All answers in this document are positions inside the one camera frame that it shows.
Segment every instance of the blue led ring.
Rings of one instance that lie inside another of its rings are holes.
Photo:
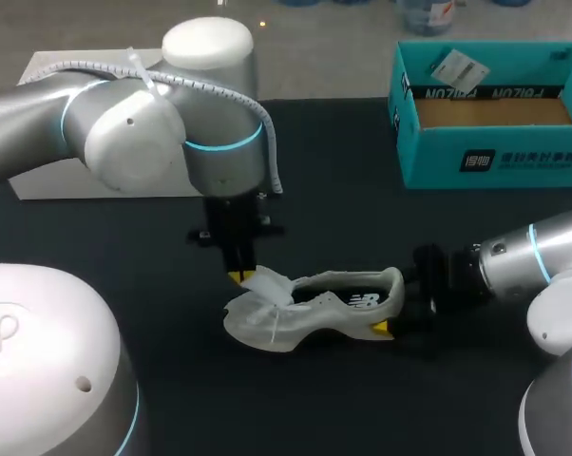
[[[537,239],[535,239],[535,227],[533,226],[533,223],[529,225],[529,240],[531,241],[535,259],[537,259],[537,264],[540,265],[540,270],[542,271],[543,278],[545,278],[546,283],[550,283],[550,274],[548,273],[547,269],[545,269],[545,265],[543,264],[542,254],[540,254],[540,249],[537,246]]]
[[[203,152],[226,152],[228,150],[237,149],[238,147],[243,147],[244,145],[251,143],[252,141],[254,141],[257,138],[258,135],[260,135],[260,132],[262,131],[262,129],[263,129],[263,124],[261,123],[258,126],[257,131],[255,131],[248,138],[246,138],[245,140],[241,140],[239,142],[234,142],[232,144],[201,145],[201,144],[195,144],[194,142],[190,142],[190,141],[185,142],[185,144],[187,144],[189,147],[192,147],[194,149],[202,150]]]

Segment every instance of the robotic arm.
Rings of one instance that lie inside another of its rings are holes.
[[[134,191],[184,152],[207,217],[192,238],[218,245],[242,277],[256,268],[253,239],[279,232],[257,209],[266,155],[282,191],[274,126],[254,100],[252,35],[230,19],[195,19],[164,36],[162,54],[148,70],[135,55],[136,68],[62,62],[0,93],[0,181],[77,158],[109,188]]]

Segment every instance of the logo on box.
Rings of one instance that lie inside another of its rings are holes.
[[[495,149],[470,149],[464,154],[459,171],[462,173],[484,173],[491,169]]]

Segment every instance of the white label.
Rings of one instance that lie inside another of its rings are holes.
[[[468,95],[488,73],[490,69],[486,66],[454,49],[431,73],[431,77]]]
[[[440,27],[447,26],[453,22],[455,13],[455,3],[453,0],[446,3],[434,3],[429,11],[429,26]]]

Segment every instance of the screw hole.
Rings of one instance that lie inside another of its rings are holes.
[[[75,386],[77,387],[77,390],[81,391],[81,392],[90,392],[92,391],[92,383],[89,381],[89,378],[87,377],[79,377],[77,380],[75,380]]]

